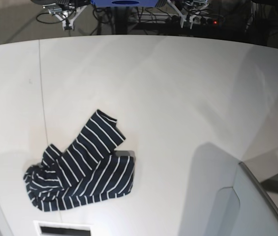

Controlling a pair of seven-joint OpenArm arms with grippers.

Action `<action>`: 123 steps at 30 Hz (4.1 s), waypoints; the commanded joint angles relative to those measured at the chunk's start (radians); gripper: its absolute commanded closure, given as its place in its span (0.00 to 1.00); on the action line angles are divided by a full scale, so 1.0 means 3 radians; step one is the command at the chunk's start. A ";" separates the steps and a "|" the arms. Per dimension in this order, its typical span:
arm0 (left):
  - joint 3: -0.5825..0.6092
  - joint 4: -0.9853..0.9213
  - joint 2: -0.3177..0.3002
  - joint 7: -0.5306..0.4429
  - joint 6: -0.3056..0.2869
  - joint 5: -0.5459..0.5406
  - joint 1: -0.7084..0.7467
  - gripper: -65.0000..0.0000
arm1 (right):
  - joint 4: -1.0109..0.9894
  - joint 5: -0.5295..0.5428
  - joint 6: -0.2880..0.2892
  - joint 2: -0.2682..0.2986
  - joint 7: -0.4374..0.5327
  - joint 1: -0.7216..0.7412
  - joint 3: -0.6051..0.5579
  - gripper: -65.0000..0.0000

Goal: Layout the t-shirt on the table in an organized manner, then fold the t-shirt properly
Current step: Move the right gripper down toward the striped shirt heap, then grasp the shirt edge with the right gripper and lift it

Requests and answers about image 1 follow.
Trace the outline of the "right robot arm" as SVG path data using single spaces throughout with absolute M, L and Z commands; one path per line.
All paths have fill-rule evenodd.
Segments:
M 42 6 L 45 12 L 36 16 L 36 21 L 45 25 L 62 24 L 62 29 L 74 30 L 77 17 L 91 4 L 90 0 L 31 0 L 32 3 Z M 56 17 L 57 21 L 45 22 L 40 20 L 42 15 Z

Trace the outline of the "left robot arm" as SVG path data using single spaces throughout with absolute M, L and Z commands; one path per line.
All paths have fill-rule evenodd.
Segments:
M 175 10 L 179 19 L 180 27 L 201 24 L 201 20 L 209 14 L 209 3 L 207 0 L 168 0 L 168 5 Z

